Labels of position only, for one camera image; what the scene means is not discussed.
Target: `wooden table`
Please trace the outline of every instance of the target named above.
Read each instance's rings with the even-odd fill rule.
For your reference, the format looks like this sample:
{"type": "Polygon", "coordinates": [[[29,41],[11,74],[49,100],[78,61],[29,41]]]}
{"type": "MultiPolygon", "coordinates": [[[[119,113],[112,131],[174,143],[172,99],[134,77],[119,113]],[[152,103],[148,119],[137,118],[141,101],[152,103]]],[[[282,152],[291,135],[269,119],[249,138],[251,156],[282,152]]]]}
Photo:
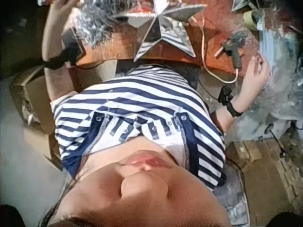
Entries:
{"type": "MultiPolygon", "coordinates": [[[[245,75],[248,62],[252,55],[259,49],[258,34],[249,31],[244,25],[243,12],[232,13],[232,0],[183,0],[186,3],[207,4],[204,12],[195,15],[196,20],[201,25],[202,18],[205,18],[205,42],[206,42],[206,65],[213,70],[220,70],[227,73],[234,73],[231,57],[222,54],[215,58],[214,54],[221,47],[221,42],[236,31],[244,31],[247,34],[245,45],[242,47],[242,70],[240,76],[245,75]]],[[[196,53],[196,58],[183,53],[178,48],[165,42],[159,43],[156,47],[146,53],[144,59],[172,60],[194,63],[202,66],[201,42],[202,34],[200,28],[193,21],[189,21],[190,26],[187,32],[196,53]]],[[[83,42],[86,50],[84,56],[77,63],[78,65],[88,65],[100,61],[133,59],[136,45],[136,29],[128,24],[117,26],[110,41],[100,44],[92,50],[83,42]]]]}

